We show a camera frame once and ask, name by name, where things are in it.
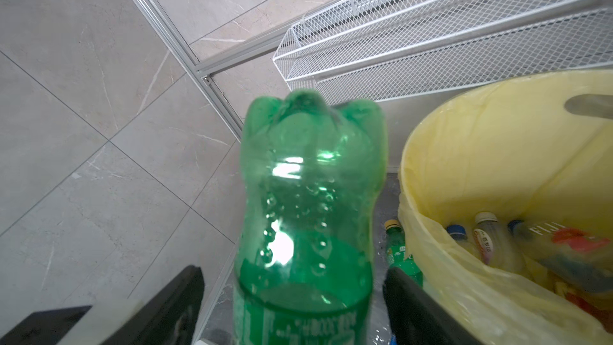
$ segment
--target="metal mesh shelf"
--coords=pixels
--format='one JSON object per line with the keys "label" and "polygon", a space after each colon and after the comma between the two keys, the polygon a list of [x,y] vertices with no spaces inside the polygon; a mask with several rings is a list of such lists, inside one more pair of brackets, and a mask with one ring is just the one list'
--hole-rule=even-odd
{"label": "metal mesh shelf", "polygon": [[611,0],[345,0],[273,61],[329,102],[382,100],[613,61]]}

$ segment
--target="bottle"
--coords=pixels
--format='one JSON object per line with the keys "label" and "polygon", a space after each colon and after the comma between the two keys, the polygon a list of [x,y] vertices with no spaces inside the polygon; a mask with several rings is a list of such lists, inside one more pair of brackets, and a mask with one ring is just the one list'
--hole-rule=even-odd
{"label": "bottle", "polygon": [[366,342],[372,212],[386,168],[385,120],[370,100],[331,108],[297,90],[250,105],[236,344]]}
{"label": "bottle", "polygon": [[613,298],[613,244],[557,222],[513,220],[508,225],[526,256],[596,298]]}
{"label": "bottle", "polygon": [[468,236],[466,235],[466,230],[463,226],[458,224],[452,224],[447,227],[447,233],[454,239],[459,246],[464,248],[468,253],[473,255],[476,258],[481,259],[481,253],[479,253],[479,249],[468,240]]}
{"label": "bottle", "polygon": [[385,231],[387,234],[386,255],[389,267],[399,267],[410,278],[417,282],[420,287],[424,287],[424,273],[422,273],[418,265],[415,264],[413,255],[410,254],[409,257],[405,259],[405,233],[402,231],[400,221],[386,221]]}
{"label": "bottle", "polygon": [[484,264],[516,273],[532,280],[517,244],[505,226],[491,212],[479,212],[474,217],[477,226],[473,230],[474,241]]}

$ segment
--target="upside-down green bottle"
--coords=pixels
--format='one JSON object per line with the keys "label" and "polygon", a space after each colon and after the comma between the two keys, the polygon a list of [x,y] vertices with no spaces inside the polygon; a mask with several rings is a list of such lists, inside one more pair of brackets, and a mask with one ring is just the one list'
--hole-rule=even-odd
{"label": "upside-down green bottle", "polygon": [[237,344],[364,344],[372,211],[385,179],[379,106],[327,106],[312,90],[249,107],[247,204],[234,263]]}

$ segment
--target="yellow trash bin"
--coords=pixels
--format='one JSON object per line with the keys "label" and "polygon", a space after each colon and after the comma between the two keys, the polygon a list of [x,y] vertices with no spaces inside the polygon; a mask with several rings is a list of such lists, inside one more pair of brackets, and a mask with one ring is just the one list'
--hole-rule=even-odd
{"label": "yellow trash bin", "polygon": [[613,237],[607,96],[612,70],[505,80],[441,105],[406,142],[398,215],[408,249],[435,300],[485,344],[613,342],[595,318],[484,265],[444,229],[456,223],[468,231],[477,212],[492,211],[502,223],[545,219]]}

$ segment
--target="metal corner bracket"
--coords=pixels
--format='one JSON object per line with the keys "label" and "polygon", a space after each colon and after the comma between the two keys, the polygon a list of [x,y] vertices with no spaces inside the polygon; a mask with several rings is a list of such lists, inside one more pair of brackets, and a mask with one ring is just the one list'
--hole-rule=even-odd
{"label": "metal corner bracket", "polygon": [[243,122],[238,114],[232,109],[219,88],[210,79],[210,72],[199,72],[197,69],[198,59],[187,42],[183,39],[166,12],[157,0],[133,0],[136,6],[149,21],[151,27],[157,32],[166,47],[172,52],[185,72],[194,81],[202,95],[211,103],[226,126],[240,141],[243,130]]}

